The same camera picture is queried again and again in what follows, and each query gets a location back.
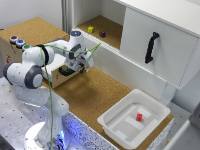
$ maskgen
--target green cable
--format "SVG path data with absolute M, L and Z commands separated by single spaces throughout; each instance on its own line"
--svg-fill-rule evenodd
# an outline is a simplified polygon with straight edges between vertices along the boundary
M 85 63 L 85 67 L 86 65 L 88 64 L 90 58 L 92 57 L 92 55 L 94 54 L 94 52 L 97 50 L 97 48 L 100 46 L 101 43 L 99 43 L 96 47 L 90 49 L 90 50 L 87 50 L 87 51 L 83 51 L 83 52 L 72 52 L 72 51 L 68 51 L 68 50 L 65 50 L 65 49 L 62 49 L 62 48 L 59 48 L 59 47 L 56 47 L 56 46 L 52 46 L 52 45 L 45 45 L 45 47 L 49 46 L 49 47 L 54 47 L 54 48 L 58 48 L 60 50 L 63 50 L 63 51 L 67 51 L 67 52 L 70 52 L 70 53 L 85 53 L 85 52 L 89 52 L 89 51 L 92 51 L 92 54 L 90 55 L 90 57 L 87 59 L 86 63 Z M 53 142 L 53 100 L 52 100 L 52 92 L 51 92 L 51 84 L 50 84 L 50 79 L 49 79 L 49 75 L 47 73 L 47 68 L 46 68 L 46 64 L 45 64 L 45 61 L 44 61 L 44 56 L 43 56 L 43 53 L 42 53 L 42 48 L 40 48 L 40 52 L 41 52 L 41 56 L 42 56 L 42 61 L 43 61 L 43 64 L 44 64 L 44 68 L 45 68 L 45 72 L 47 74 L 47 78 L 48 78 L 48 84 L 49 84 L 49 91 L 50 91 L 50 99 L 51 99 L 51 119 L 52 119 L 52 123 L 51 123 L 51 143 L 50 143 L 50 150 L 52 149 L 52 142 Z
M 52 123 L 51 123 L 51 143 L 50 143 L 50 150 L 51 150 L 52 149 L 52 141 L 53 141 L 52 140 L 52 138 L 53 138 L 53 100 L 52 100 L 50 79 L 49 79 L 49 75 L 47 73 L 47 68 L 46 68 L 46 65 L 45 65 L 44 56 L 43 56 L 43 53 L 42 53 L 42 48 L 40 48 L 40 52 L 41 52 L 41 56 L 42 56 L 42 60 L 43 60 L 44 68 L 45 68 L 45 72 L 46 72 L 47 78 L 48 78 L 50 99 L 51 99 L 51 119 L 52 119 Z

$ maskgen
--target white plastic bin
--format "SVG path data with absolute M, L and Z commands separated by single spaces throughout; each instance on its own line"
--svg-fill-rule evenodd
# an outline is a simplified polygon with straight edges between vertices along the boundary
M 170 109 L 140 90 L 133 90 L 98 118 L 105 133 L 126 149 L 136 149 L 169 115 Z M 143 114 L 137 121 L 137 114 Z

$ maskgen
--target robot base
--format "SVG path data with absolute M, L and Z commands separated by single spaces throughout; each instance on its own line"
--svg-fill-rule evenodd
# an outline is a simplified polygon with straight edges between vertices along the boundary
M 35 150 L 49 150 L 48 147 L 46 147 L 46 148 L 39 147 L 35 142 L 35 137 L 38 134 L 38 132 L 40 131 L 40 129 L 43 127 L 44 124 L 45 124 L 45 122 L 38 123 L 38 124 L 32 126 L 26 132 L 26 135 L 25 135 L 25 138 L 24 138 L 24 150 L 33 150 L 33 149 L 35 149 Z M 65 143 L 65 146 L 68 147 L 70 140 L 68 139 L 66 141 L 67 141 L 67 143 Z

